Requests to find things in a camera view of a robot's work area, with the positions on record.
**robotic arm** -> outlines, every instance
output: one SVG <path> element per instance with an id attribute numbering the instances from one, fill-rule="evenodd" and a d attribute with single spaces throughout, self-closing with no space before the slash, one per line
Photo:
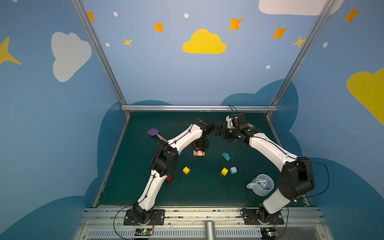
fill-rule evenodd
<path id="1" fill-rule="evenodd" d="M 300 158 L 275 144 L 259 129 L 247 123 L 243 113 L 229 115 L 226 120 L 227 126 L 219 125 L 215 135 L 229 142 L 245 142 L 266 156 L 281 172 L 278 189 L 260 203 L 257 212 L 259 221 L 268 224 L 288 203 L 314 189 L 312 163 L 308 158 Z"/>
<path id="2" fill-rule="evenodd" d="M 139 223 L 146 224 L 149 221 L 156 196 L 164 180 L 176 169 L 177 157 L 180 152 L 191 143 L 196 151 L 207 149 L 209 140 L 206 137 L 214 128 L 213 121 L 196 119 L 175 138 L 167 142 L 160 140 L 151 162 L 152 170 L 148 183 L 132 207 Z"/>

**metal platform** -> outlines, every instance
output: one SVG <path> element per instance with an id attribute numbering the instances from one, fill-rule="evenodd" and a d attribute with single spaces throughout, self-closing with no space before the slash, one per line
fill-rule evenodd
<path id="1" fill-rule="evenodd" d="M 74 240 L 121 239 L 113 229 L 113 218 L 120 209 L 120 206 L 87 209 Z M 153 239 L 205 239 L 206 220 L 215 222 L 216 238 L 222 240 L 259 239 L 260 228 L 273 228 L 273 225 L 245 225 L 240 215 L 241 207 L 156 207 L 155 209 L 165 209 L 165 215 L 164 226 L 155 226 L 154 234 L 149 237 Z M 121 211 L 116 217 L 116 231 L 126 239 L 148 238 L 134 236 L 135 229 L 144 228 L 143 226 L 123 225 L 125 211 Z M 287 209 L 281 211 L 284 221 L 287 213 Z M 279 228 L 281 232 L 285 225 L 279 225 Z M 316 207 L 289 208 L 287 229 L 284 239 L 333 240 L 320 210 Z"/>

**red cube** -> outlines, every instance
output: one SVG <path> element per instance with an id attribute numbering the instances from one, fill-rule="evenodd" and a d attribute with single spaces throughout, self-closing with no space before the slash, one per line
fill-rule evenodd
<path id="1" fill-rule="evenodd" d="M 171 183 L 173 181 L 173 177 L 171 175 L 168 175 L 166 178 L 167 183 Z"/>

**yellow cloud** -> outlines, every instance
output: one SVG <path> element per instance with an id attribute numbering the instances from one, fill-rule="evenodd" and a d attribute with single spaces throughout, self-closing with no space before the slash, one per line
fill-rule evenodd
<path id="1" fill-rule="evenodd" d="M 221 42 L 219 35 L 210 33 L 207 29 L 199 29 L 193 33 L 191 40 L 183 45 L 186 53 L 223 53 L 227 46 Z"/>
<path id="2" fill-rule="evenodd" d="M 347 81 L 347 88 L 382 124 L 384 124 L 384 68 L 375 74 L 358 72 Z"/>

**green table surface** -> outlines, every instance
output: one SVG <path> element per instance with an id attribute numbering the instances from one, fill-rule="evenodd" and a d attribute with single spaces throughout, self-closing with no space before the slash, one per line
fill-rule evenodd
<path id="1" fill-rule="evenodd" d="M 211 119 L 227 124 L 228 113 L 133 112 L 122 139 L 116 159 L 102 193 L 99 205 L 132 205 L 142 194 L 150 176 L 150 162 L 159 142 L 147 131 L 157 128 L 165 139 L 171 139 L 188 128 L 194 119 Z M 247 122 L 276 142 L 263 113 L 246 113 Z M 221 154 L 227 152 L 230 160 Z M 259 174 L 270 176 L 277 188 L 279 170 L 265 156 L 244 142 L 228 143 L 222 137 L 210 135 L 205 156 L 193 156 L 190 146 L 182 151 L 172 174 L 172 183 L 164 182 L 157 206 L 233 206 L 257 207 L 266 197 L 259 197 L 246 185 Z M 183 168 L 190 172 L 185 175 Z M 237 168 L 237 173 L 221 174 L 223 168 Z M 302 199 L 289 206 L 303 207 Z"/>

